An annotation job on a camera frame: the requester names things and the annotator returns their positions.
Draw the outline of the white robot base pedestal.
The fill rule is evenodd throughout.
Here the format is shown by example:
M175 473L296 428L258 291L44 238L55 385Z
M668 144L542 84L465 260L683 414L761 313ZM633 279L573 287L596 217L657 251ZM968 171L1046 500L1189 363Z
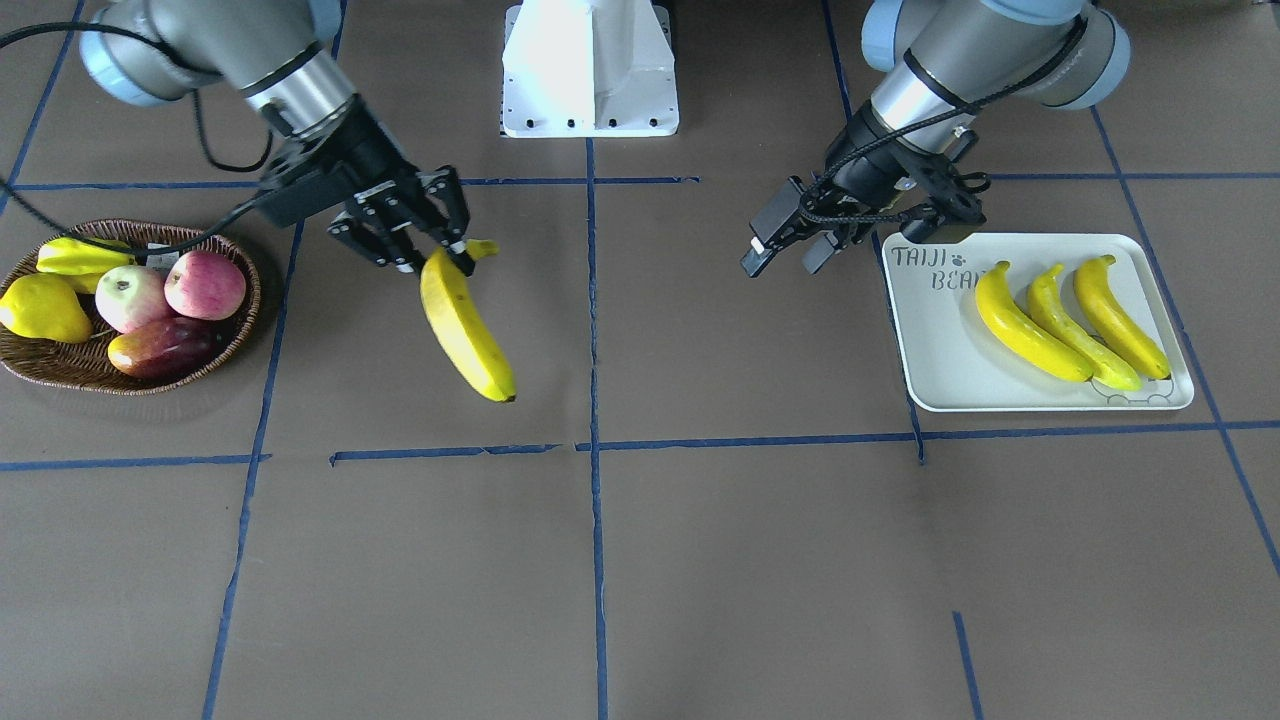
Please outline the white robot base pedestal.
M646 138L681 124L669 9L521 1L504 19L500 131L509 138Z

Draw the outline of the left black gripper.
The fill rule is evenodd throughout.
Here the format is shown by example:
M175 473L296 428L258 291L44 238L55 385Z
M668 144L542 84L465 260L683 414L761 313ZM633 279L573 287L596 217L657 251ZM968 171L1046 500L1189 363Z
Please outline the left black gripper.
M751 241L740 261L745 274L759 277L780 252L813 237L803 268L815 275L881 223L899 225L914 243L957 243L977 232L987 222L980 193L989 177L956 168L977 135L950 120L940 128L942 149L922 150L895 137L865 101L828 146L823 174L806 190L790 176L750 220Z

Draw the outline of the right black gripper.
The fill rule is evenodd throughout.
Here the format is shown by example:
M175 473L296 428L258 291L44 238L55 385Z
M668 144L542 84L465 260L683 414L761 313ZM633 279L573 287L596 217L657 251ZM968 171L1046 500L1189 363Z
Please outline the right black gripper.
M471 215L457 169L443 165L419 178L419 168L403 156L360 95L349 97L311 135L284 140L259 179L255 208L273 224L285 227L384 184L396 191L394 224L408 222L428 232L470 278L476 265L468 251ZM421 252L403 229L387 231L338 215L326 232L376 266L421 272Z

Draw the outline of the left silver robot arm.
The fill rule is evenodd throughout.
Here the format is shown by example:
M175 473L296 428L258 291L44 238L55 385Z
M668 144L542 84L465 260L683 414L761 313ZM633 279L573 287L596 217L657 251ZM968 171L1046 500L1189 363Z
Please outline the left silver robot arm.
M751 219L741 260L750 277L801 241L815 273L879 224L913 243L965 240L986 222L989 178L957 169L980 111L1011 96L1092 108L1132 61L1128 32L1093 1L876 1L861 50L883 79L829 143L822 172L787 178Z

